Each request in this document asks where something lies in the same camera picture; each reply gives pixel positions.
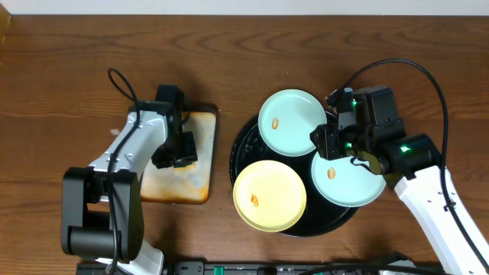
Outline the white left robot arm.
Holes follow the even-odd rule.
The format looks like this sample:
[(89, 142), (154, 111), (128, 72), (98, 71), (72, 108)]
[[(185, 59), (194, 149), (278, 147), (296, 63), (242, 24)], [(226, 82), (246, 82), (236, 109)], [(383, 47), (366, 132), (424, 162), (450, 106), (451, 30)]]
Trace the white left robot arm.
[(93, 258), (105, 272), (159, 274), (164, 255), (144, 240), (141, 176), (196, 161), (193, 135), (183, 131), (188, 103), (136, 102), (109, 148), (87, 167), (70, 167), (62, 181), (61, 247)]

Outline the green and yellow sponge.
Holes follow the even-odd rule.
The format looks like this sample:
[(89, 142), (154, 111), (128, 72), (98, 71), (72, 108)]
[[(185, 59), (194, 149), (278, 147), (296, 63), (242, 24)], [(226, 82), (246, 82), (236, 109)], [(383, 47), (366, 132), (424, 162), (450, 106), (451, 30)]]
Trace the green and yellow sponge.
[(196, 164), (195, 163), (191, 163), (190, 165), (188, 166), (184, 166), (184, 167), (174, 167), (173, 169), (175, 171), (188, 171), (188, 170), (194, 170), (196, 168)]

